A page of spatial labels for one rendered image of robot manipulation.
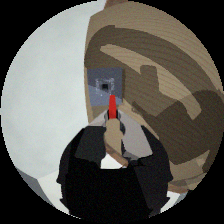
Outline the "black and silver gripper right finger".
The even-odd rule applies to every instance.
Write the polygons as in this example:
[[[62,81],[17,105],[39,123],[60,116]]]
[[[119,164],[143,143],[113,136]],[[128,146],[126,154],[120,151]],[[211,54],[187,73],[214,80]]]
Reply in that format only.
[[[161,142],[144,126],[128,116],[119,108],[116,109],[120,121],[122,157],[137,160],[138,166],[148,166],[161,171],[167,182],[173,180],[167,152]]]

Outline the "red peg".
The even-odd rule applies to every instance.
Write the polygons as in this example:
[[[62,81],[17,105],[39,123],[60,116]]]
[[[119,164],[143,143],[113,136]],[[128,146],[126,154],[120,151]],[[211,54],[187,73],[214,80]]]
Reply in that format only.
[[[109,119],[117,118],[115,95],[110,95],[109,100]]]

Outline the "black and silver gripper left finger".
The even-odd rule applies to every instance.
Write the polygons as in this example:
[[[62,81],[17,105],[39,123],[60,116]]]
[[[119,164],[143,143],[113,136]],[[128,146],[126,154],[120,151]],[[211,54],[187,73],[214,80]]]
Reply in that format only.
[[[70,171],[89,167],[90,161],[96,162],[101,168],[101,161],[106,156],[104,133],[108,120],[109,109],[106,109],[70,141],[60,159],[57,183],[61,184]]]

